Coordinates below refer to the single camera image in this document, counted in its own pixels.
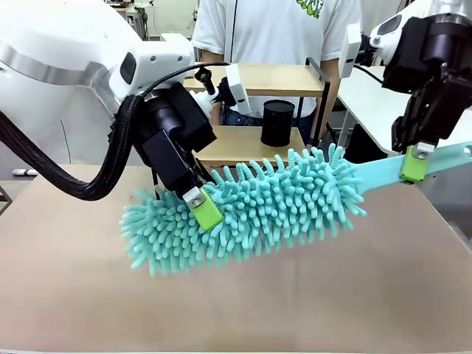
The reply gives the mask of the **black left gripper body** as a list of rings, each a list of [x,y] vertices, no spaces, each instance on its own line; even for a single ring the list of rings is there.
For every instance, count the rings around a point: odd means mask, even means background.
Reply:
[[[180,83],[160,89],[147,101],[147,113],[158,130],[186,151],[200,152],[217,139],[206,114]]]

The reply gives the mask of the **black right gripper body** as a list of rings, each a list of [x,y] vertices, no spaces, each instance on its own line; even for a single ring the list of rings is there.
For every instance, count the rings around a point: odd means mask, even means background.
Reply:
[[[472,20],[458,14],[410,18],[382,86],[408,94],[447,74],[472,82]]]

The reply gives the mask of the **teal chenille duster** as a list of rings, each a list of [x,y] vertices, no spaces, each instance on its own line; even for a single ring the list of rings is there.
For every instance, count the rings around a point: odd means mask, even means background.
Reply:
[[[353,228],[363,217],[364,193],[471,163],[472,142],[434,148],[424,143],[402,155],[356,164],[344,150],[288,151],[287,159],[239,163],[214,171],[189,206],[175,193],[138,190],[120,221],[133,267],[151,275],[245,261],[282,246],[312,243]]]

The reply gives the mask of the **person's left forearm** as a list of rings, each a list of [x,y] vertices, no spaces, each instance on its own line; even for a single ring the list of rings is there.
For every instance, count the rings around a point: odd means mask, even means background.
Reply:
[[[336,99],[339,92],[339,86],[341,79],[339,77],[339,60],[324,60],[321,62],[321,70],[326,74],[330,81],[329,93],[327,96],[327,102],[324,110],[325,115],[330,115],[333,110],[333,106],[336,103]]]

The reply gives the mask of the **large white table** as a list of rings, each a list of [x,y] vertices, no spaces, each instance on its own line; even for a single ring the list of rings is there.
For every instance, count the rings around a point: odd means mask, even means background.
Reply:
[[[354,69],[341,81],[338,97],[378,148],[394,156],[392,123],[404,114],[410,96],[383,88],[366,72]]]

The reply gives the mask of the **blue jeans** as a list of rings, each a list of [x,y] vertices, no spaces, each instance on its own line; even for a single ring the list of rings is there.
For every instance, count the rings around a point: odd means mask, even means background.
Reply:
[[[299,132],[305,145],[310,142],[310,131],[313,124],[314,113],[306,117],[301,117],[299,121]],[[262,126],[263,119],[250,117],[229,108],[224,108],[221,112],[221,124],[231,126]]]

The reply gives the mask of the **black cylindrical container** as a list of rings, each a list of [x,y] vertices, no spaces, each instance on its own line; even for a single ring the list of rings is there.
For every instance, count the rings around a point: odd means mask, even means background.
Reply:
[[[268,100],[263,105],[260,141],[269,147],[282,148],[290,143],[295,105],[286,100]]]

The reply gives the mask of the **white t-shirt torso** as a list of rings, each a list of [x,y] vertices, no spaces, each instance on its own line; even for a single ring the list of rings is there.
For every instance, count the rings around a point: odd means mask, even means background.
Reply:
[[[205,61],[303,64],[339,59],[361,0],[201,0],[192,44]]]

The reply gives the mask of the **wooden shelf black metal frame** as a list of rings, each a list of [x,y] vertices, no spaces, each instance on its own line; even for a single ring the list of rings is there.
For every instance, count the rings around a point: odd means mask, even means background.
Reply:
[[[316,97],[321,100],[319,118],[323,118],[330,79],[312,59],[308,58],[304,65],[240,63],[233,67],[210,66],[213,83],[219,83],[229,73],[238,73],[249,96],[297,97],[299,107],[306,97]],[[260,127],[216,126],[214,132],[217,140],[195,155],[205,166],[234,166],[251,160],[261,162],[264,158],[274,164],[276,154],[286,162],[288,149],[297,152],[304,149],[297,128],[291,130],[290,142],[285,147],[264,145],[260,141]]]

